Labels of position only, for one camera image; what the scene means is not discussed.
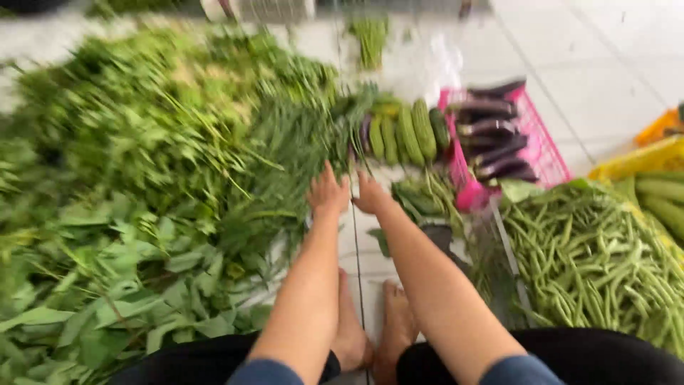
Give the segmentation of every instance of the hand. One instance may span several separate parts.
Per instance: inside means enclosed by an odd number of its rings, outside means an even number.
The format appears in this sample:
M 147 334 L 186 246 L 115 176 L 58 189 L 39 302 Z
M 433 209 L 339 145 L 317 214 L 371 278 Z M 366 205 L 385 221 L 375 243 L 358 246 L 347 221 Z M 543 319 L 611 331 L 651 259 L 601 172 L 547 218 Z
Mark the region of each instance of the hand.
M 349 208 L 349 177 L 342 177 L 342 184 L 337 184 L 330 162 L 326 161 L 326 168 L 318 179 L 311 179 L 311 190 L 306 199 L 314 217 L 329 212 L 340 215 Z
M 352 203 L 366 214 L 377 214 L 379 207 L 387 201 L 393 201 L 390 194 L 372 177 L 368 177 L 362 170 L 358 170 L 358 198 Z

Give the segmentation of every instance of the blue sleeve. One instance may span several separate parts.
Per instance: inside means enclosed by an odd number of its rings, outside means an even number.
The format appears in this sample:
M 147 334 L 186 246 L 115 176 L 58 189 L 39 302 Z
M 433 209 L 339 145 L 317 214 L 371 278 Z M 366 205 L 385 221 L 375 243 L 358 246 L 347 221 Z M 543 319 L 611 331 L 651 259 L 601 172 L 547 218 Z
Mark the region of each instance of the blue sleeve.
M 492 366 L 479 385 L 563 385 L 555 374 L 535 356 L 504 358 Z
M 253 360 L 239 367 L 227 385 L 304 385 L 292 369 L 274 360 Z

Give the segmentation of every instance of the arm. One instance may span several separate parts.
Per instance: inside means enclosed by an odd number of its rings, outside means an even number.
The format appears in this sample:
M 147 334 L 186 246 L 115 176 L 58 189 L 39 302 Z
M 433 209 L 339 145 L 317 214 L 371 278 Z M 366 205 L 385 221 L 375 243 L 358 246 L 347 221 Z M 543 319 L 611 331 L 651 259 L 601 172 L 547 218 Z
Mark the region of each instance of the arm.
M 317 384 L 337 332 L 340 213 L 349 206 L 349 179 L 337 184 L 330 164 L 308 195 L 313 226 L 278 291 L 276 303 L 248 360 L 286 364 L 306 385 Z
M 378 217 L 414 317 L 459 384 L 476 385 L 502 358 L 527 354 L 463 272 L 362 171 L 359 191 L 354 204 Z

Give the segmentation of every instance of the pink plastic basket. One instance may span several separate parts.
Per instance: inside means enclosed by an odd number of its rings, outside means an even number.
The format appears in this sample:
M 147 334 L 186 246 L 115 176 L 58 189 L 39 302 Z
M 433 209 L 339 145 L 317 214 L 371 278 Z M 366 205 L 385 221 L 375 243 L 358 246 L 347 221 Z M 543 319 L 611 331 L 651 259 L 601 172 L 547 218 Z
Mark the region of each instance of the pink plastic basket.
M 463 101 L 467 97 L 468 93 L 464 89 L 443 88 L 437 106 L 444 111 L 450 103 Z M 521 87 L 511 92 L 506 95 L 506 99 L 513 101 L 518 108 L 518 129 L 521 133 L 529 135 L 527 148 L 518 152 L 518 156 L 529 162 L 539 177 L 539 184 L 544 187 L 552 187 L 570 180 L 572 175 L 553 144 L 553 140 L 551 140 L 551 136 L 525 88 Z M 456 135 L 456 117 L 451 114 L 446 119 L 451 136 L 455 138 L 453 140 L 453 159 L 450 164 L 451 179 L 458 190 L 463 190 L 467 186 L 472 188 L 475 184 L 479 185 L 468 171 L 463 149 Z M 480 207 L 481 203 L 487 202 L 491 194 L 497 192 L 496 188 L 483 188 L 481 186 L 475 190 L 478 191 L 479 196 L 472 199 L 472 204 L 469 205 L 471 209 Z

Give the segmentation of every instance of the bare foot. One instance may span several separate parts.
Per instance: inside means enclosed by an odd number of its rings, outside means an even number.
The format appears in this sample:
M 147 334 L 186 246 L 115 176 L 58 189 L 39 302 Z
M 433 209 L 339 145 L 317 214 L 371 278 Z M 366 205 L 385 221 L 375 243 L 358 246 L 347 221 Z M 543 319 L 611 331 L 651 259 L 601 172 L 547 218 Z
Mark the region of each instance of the bare foot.
M 373 362 L 373 345 L 361 327 L 349 292 L 347 273 L 339 269 L 339 323 L 330 350 L 340 362 L 342 372 L 369 367 Z
M 373 379 L 377 385 L 396 385 L 399 357 L 416 342 L 419 331 L 404 291 L 390 280 L 382 284 L 382 291 L 384 320 L 380 347 L 373 363 Z

